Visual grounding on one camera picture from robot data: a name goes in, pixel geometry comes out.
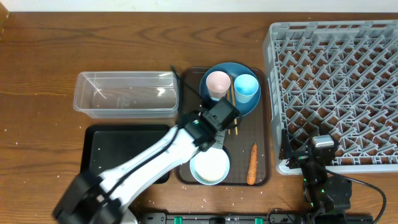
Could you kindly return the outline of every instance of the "carrot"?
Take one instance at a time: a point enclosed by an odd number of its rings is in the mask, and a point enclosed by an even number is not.
[[[251,149],[249,170],[246,182],[249,185],[253,185],[256,181],[256,176],[257,176],[257,143],[255,142]]]

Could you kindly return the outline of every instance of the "blue cup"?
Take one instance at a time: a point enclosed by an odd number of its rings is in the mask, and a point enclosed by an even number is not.
[[[234,82],[235,100],[247,103],[253,98],[259,89],[259,81],[252,75],[243,74],[238,76]]]

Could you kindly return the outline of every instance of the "transparent container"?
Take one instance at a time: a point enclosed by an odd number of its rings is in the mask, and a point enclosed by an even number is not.
[[[173,118],[177,79],[172,72],[82,72],[73,107],[92,118]]]

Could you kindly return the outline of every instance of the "plate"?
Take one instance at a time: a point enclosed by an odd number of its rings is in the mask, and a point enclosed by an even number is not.
[[[232,76],[233,81],[235,81],[235,78],[237,78],[238,76],[240,76],[242,74],[249,74],[249,75],[252,75],[255,78],[257,78],[256,75],[254,74],[254,72],[250,68],[247,68],[246,66],[241,65],[239,63],[226,62],[226,63],[221,63],[221,64],[218,64],[218,65],[210,68],[205,73],[205,75],[203,76],[203,78],[200,81],[199,93],[204,99],[207,99],[214,103],[215,103],[215,101],[213,101],[210,98],[209,91],[207,90],[206,78],[211,72],[215,72],[215,71],[222,71],[222,72],[227,73],[228,75]],[[251,100],[249,102],[240,103],[238,101],[235,101],[235,107],[241,112],[242,116],[246,116],[257,106],[257,104],[260,101],[260,96],[261,96],[261,86],[259,86],[258,91],[256,92],[256,94],[254,94],[253,98],[251,98]]]

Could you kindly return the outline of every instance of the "dish rack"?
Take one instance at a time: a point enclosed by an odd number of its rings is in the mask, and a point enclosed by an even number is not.
[[[274,23],[263,42],[277,170],[283,129],[300,149],[327,128],[339,173],[398,171],[398,21]]]

